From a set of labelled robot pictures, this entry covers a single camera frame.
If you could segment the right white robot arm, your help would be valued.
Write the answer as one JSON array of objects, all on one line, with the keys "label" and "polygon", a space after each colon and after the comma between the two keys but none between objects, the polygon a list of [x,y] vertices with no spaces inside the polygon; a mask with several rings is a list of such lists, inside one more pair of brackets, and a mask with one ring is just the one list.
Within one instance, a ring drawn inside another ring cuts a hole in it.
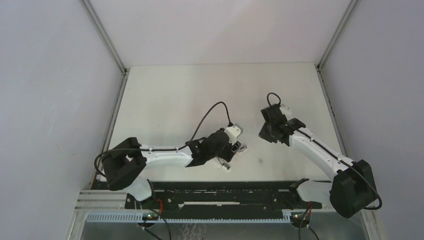
[{"label": "right white robot arm", "polygon": [[303,178],[289,188],[289,203],[302,208],[308,202],[333,208],[344,218],[361,210],[375,211],[383,206],[371,165],[355,161],[318,139],[297,118],[288,119],[282,105],[272,104],[261,109],[264,124],[259,137],[269,143],[282,143],[306,156],[329,178],[329,182]]}]

